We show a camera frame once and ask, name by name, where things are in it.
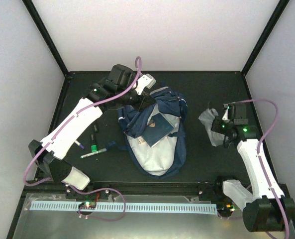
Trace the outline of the grey pencil pouch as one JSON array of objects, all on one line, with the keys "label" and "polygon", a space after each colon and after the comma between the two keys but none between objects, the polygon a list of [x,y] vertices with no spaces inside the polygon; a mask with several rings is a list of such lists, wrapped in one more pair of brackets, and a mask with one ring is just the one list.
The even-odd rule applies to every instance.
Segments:
[{"label": "grey pencil pouch", "polygon": [[204,125],[211,145],[215,147],[223,145],[224,140],[223,134],[211,130],[212,123],[217,116],[217,110],[211,106],[211,103],[208,103],[207,108],[198,117],[199,121]]}]

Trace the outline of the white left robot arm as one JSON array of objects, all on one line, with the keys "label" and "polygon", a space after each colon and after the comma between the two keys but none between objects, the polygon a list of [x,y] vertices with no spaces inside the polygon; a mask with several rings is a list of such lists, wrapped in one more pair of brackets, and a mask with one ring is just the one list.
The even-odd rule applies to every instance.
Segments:
[{"label": "white left robot arm", "polygon": [[33,163],[44,172],[45,180],[85,189],[91,180],[65,161],[67,152],[87,127],[106,111],[123,106],[142,111],[153,105],[155,100],[146,89],[152,88],[155,82],[149,74],[117,64],[108,76],[92,84],[89,93],[49,135],[41,141],[33,140],[28,146]]}]

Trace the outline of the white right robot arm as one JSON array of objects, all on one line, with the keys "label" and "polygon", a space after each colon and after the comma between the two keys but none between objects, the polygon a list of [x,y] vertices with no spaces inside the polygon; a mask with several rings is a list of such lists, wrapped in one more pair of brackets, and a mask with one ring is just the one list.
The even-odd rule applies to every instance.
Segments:
[{"label": "white right robot arm", "polygon": [[257,137],[247,117],[247,100],[226,103],[224,114],[216,116],[211,130],[224,136],[223,146],[233,144],[241,156],[250,180],[247,189],[236,179],[222,180],[222,192],[242,211],[242,220],[249,232],[285,232],[290,235],[289,223],[295,203],[279,187],[267,162],[263,140]]}]

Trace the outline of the dark blue notebook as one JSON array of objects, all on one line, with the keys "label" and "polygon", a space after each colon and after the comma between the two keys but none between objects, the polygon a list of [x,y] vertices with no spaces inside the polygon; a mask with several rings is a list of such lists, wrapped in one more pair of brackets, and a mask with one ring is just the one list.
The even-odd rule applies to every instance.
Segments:
[{"label": "dark blue notebook", "polygon": [[153,115],[142,133],[145,142],[153,147],[174,130],[172,124],[161,114]]}]

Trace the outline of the navy blue student backpack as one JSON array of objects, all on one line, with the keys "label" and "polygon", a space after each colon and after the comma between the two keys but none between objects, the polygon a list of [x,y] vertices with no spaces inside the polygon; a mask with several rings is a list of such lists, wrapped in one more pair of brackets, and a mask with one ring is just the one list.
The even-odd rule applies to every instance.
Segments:
[{"label": "navy blue student backpack", "polygon": [[132,106],[117,110],[125,144],[112,141],[107,148],[127,151],[144,174],[167,178],[178,174],[187,158],[183,122],[188,105],[183,94],[168,86],[158,88],[150,95],[156,102],[142,112]]}]

